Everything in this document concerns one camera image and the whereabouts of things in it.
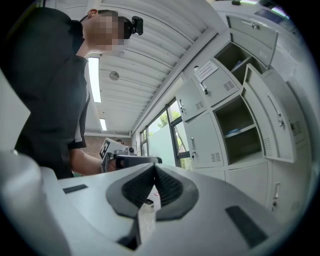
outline fluorescent light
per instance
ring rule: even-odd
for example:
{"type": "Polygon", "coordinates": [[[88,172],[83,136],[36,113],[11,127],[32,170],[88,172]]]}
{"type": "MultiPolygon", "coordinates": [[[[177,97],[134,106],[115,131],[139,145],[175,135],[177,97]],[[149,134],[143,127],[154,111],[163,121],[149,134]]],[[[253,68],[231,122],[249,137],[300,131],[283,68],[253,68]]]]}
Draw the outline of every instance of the fluorescent light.
{"type": "Polygon", "coordinates": [[[107,130],[106,120],[100,118],[100,124],[101,124],[102,130],[106,131],[107,130]]]}
{"type": "Polygon", "coordinates": [[[254,1],[254,0],[241,0],[241,3],[247,3],[247,4],[256,4],[258,1],[254,1]]]}
{"type": "Polygon", "coordinates": [[[88,58],[89,61],[89,78],[91,84],[91,91],[94,102],[101,102],[100,86],[99,86],[99,59],[88,58]]]}
{"type": "Polygon", "coordinates": [[[274,8],[272,8],[271,10],[274,11],[275,13],[283,16],[283,17],[286,17],[286,16],[287,16],[284,11],[280,10],[280,9],[277,8],[277,7],[274,7],[274,8]]]}

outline locker vent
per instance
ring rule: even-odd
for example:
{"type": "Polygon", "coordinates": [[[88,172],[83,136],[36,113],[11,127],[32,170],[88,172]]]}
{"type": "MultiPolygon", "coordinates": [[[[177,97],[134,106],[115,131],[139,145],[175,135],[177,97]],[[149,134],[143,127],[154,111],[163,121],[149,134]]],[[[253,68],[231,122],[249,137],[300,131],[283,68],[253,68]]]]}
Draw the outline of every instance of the locker vent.
{"type": "Polygon", "coordinates": [[[230,91],[231,89],[235,88],[235,85],[234,85],[231,81],[229,81],[229,82],[225,83],[225,84],[223,85],[223,87],[224,87],[227,91],[230,91]]]}
{"type": "Polygon", "coordinates": [[[264,142],[264,148],[265,150],[271,150],[271,142],[269,138],[264,138],[263,139],[264,142]]]}
{"type": "Polygon", "coordinates": [[[296,121],[291,124],[292,132],[294,136],[297,136],[298,134],[302,133],[300,122],[296,121]]]}
{"type": "Polygon", "coordinates": [[[199,110],[199,109],[204,108],[205,106],[204,106],[203,102],[200,101],[199,103],[195,104],[195,107],[196,107],[197,110],[199,110]]]}
{"type": "Polygon", "coordinates": [[[220,153],[211,154],[211,161],[220,162],[221,161],[220,153]]]}

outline person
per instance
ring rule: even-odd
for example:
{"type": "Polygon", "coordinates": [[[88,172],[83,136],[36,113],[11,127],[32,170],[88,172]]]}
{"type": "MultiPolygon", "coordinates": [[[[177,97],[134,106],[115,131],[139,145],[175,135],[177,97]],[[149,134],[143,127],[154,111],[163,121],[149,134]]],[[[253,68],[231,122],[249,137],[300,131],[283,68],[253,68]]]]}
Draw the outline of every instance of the person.
{"type": "Polygon", "coordinates": [[[15,149],[58,179],[101,173],[101,160],[84,153],[90,94],[88,54],[112,51],[132,35],[132,23],[114,11],[92,9],[80,21],[51,8],[35,8],[4,43],[1,69],[30,110],[15,149]]]}
{"type": "Polygon", "coordinates": [[[122,144],[122,145],[125,144],[125,143],[122,141],[122,139],[120,139],[120,138],[118,138],[118,139],[116,140],[116,142],[119,142],[119,143],[122,144]]]}

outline brick wall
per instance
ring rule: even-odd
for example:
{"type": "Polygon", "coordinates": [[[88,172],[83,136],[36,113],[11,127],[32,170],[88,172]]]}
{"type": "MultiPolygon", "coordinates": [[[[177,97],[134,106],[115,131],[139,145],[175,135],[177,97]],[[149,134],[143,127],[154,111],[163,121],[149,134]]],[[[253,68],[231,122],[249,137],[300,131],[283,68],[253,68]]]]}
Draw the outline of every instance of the brick wall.
{"type": "MultiPolygon", "coordinates": [[[[87,153],[88,155],[99,158],[99,151],[101,149],[102,144],[105,141],[105,137],[99,137],[99,136],[84,136],[86,147],[82,148],[82,150],[87,153]]],[[[121,139],[125,145],[132,146],[131,138],[116,138],[112,137],[112,140],[116,141],[117,139],[121,139]]]]}

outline black t-shirt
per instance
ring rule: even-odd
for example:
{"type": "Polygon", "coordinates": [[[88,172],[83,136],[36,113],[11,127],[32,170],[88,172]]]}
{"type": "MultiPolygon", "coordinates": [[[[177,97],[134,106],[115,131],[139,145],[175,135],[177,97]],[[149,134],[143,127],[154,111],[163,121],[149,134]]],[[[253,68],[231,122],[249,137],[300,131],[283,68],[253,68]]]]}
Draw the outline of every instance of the black t-shirt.
{"type": "Polygon", "coordinates": [[[70,149],[86,147],[87,60],[83,27],[56,9],[36,8],[6,41],[1,69],[30,110],[15,149],[58,179],[73,177],[70,149]]]}

